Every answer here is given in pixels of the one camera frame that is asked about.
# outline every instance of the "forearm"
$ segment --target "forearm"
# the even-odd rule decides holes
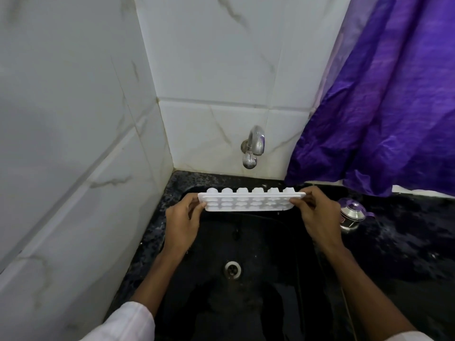
[[[155,317],[169,281],[181,260],[180,255],[161,252],[156,257],[144,281],[134,292],[131,301],[143,304]]]
[[[372,341],[383,341],[396,334],[416,330],[364,273],[349,250],[342,248],[326,253],[347,299]]]

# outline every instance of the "hand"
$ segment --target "hand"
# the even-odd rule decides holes
[[[196,239],[199,217],[207,203],[199,203],[196,193],[187,194],[166,210],[163,253],[182,258]]]
[[[289,201],[302,212],[305,228],[311,238],[326,255],[344,249],[339,203],[329,199],[314,185],[300,191],[307,195],[301,200],[293,198]]]

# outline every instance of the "white ice tray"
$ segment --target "white ice tray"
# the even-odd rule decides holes
[[[285,188],[280,192],[278,188],[270,188],[266,193],[263,188],[254,188],[250,193],[247,188],[238,188],[234,193],[231,188],[224,188],[221,193],[215,188],[207,189],[206,193],[199,193],[201,202],[207,202],[205,210],[208,212],[242,212],[242,211],[287,211],[293,205],[291,197],[302,198],[305,193],[296,193],[294,188]]]

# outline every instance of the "white shirt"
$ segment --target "white shirt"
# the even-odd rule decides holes
[[[129,301],[123,304],[99,327],[81,341],[153,341],[155,321],[142,304]],[[424,333],[406,332],[386,341],[433,341]]]

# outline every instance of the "chrome faucet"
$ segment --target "chrome faucet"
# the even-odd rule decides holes
[[[265,147],[265,135],[264,129],[260,126],[254,126],[248,140],[242,142],[240,148],[244,153],[242,158],[243,166],[247,169],[254,169],[258,164],[258,158],[256,156],[262,155],[264,153]]]

